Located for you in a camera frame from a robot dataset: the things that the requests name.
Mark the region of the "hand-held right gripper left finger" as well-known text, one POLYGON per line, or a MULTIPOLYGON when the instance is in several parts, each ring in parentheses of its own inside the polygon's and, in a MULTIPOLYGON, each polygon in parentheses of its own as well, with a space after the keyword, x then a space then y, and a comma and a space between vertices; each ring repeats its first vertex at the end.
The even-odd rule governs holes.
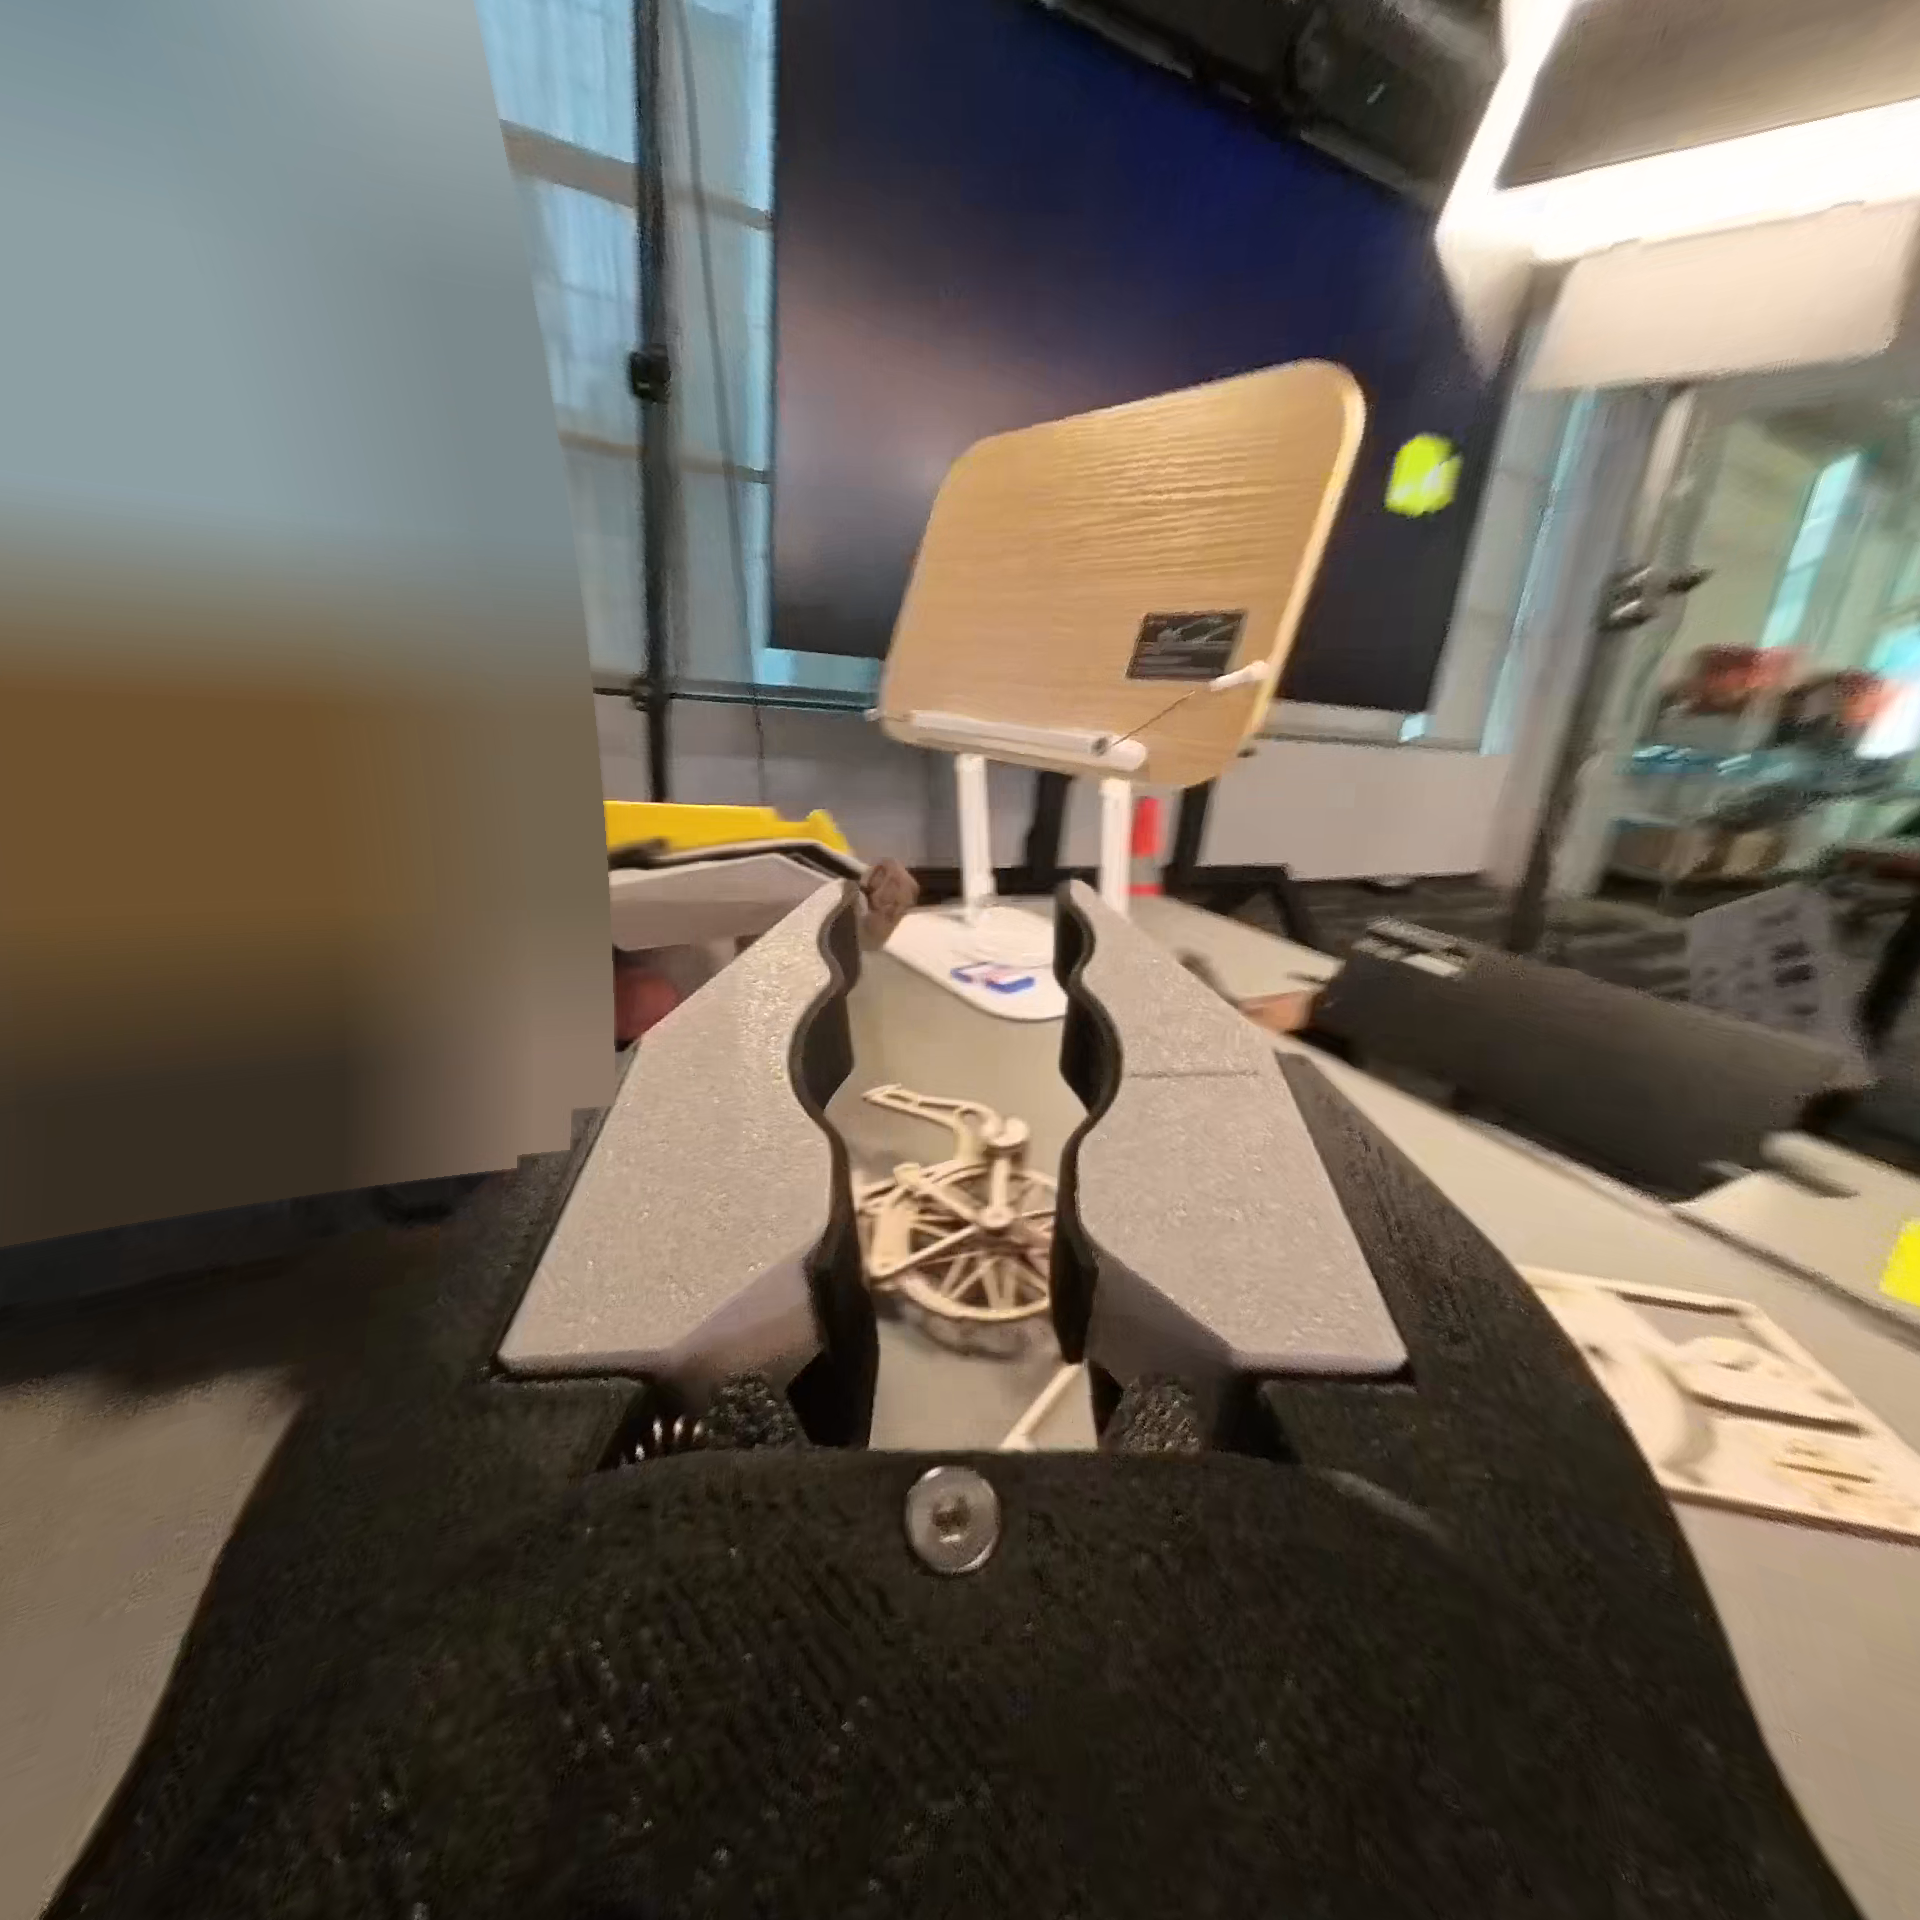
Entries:
POLYGON ((655 1023, 572 1177, 495 1350, 519 1379, 629 1377, 703 1417, 756 1376, 805 1435, 863 1448, 878 1325, 847 1145, 860 893, 812 890, 655 1023))

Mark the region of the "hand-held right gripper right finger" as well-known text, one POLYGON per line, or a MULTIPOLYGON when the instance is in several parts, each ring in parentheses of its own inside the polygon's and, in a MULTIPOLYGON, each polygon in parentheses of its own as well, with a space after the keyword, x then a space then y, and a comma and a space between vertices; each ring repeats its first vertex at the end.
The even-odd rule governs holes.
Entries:
POLYGON ((1234 1443, 1271 1379, 1382 1385, 1407 1345, 1274 1034, 1082 880, 1054 903, 1062 1078, 1051 1318, 1094 1432, 1172 1386, 1234 1443))

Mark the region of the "wooden bicycle model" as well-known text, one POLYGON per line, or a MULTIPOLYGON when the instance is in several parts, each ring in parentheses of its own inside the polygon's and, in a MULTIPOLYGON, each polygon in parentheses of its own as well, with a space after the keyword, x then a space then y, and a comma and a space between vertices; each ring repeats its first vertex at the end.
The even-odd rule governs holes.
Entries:
POLYGON ((860 1273, 878 1313, 950 1343, 1047 1321, 1058 1182, 1026 1120, 900 1082, 860 1101, 935 1136, 920 1159, 852 1179, 860 1273))

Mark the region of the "wooden parts sheet yellow etching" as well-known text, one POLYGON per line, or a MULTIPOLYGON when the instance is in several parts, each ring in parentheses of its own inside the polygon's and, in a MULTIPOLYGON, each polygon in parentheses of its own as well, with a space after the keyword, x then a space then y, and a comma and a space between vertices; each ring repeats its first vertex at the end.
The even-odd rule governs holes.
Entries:
POLYGON ((1759 1306, 1519 1269, 1668 1499, 1918 1545, 1918 1456, 1759 1306))

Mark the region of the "yellow plastic bin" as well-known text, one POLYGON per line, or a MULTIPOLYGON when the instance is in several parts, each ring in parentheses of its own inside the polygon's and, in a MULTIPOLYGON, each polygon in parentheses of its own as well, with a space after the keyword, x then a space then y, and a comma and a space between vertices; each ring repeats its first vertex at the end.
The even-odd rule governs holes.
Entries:
POLYGON ((837 819, 821 806, 798 819, 762 805, 607 799, 604 810, 613 872, 755 854, 792 857, 844 880, 866 872, 837 819))

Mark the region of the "black box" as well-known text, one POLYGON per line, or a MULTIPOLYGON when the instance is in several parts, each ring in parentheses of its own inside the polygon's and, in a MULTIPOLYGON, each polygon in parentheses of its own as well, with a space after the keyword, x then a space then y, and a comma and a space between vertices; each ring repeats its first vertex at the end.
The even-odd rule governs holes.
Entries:
POLYGON ((1859 1091, 1846 1046, 1376 919, 1309 1038, 1611 1179, 1696 1197, 1859 1091))

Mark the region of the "wooden book stand white legs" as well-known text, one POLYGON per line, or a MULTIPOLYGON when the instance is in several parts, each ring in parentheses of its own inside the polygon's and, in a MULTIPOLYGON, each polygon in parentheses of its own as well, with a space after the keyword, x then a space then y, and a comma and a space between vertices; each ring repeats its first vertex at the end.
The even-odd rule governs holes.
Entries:
POLYGON ((948 758, 959 897, 884 951, 972 1009, 1054 1023, 1048 906, 999 897, 994 763, 1092 781, 1094 893, 1127 913, 1135 801, 1220 777, 1260 731, 1364 427, 1307 359, 974 443, 918 542, 871 719, 948 758))

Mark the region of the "black tripod pole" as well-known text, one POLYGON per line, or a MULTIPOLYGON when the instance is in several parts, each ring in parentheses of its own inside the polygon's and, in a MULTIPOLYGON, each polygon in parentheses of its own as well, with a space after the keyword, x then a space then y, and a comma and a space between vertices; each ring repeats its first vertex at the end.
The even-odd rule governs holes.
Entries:
POLYGON ((646 795, 671 799, 680 490, 675 450, 677 317, 666 190, 663 21, 659 2, 631 2, 636 142, 636 345, 629 361, 637 406, 642 646, 636 705, 642 713, 646 795))

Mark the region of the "black video bar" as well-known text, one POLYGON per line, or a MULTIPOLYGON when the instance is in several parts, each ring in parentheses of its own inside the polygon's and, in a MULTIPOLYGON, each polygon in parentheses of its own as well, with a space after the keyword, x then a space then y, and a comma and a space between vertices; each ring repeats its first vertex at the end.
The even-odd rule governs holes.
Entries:
POLYGON ((1048 2, 1410 200, 1451 190, 1502 73, 1494 2, 1048 2))

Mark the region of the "large dark wall screen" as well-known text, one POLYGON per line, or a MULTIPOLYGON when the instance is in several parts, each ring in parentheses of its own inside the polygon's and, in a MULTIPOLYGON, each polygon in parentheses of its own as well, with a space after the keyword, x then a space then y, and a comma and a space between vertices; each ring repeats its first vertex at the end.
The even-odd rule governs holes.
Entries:
POLYGON ((1366 410, 1280 694, 1426 713, 1504 410, 1434 214, 1043 3, 779 3, 772 643, 882 658, 975 440, 1306 359, 1366 410), (1422 432, 1455 497, 1398 519, 1422 432))

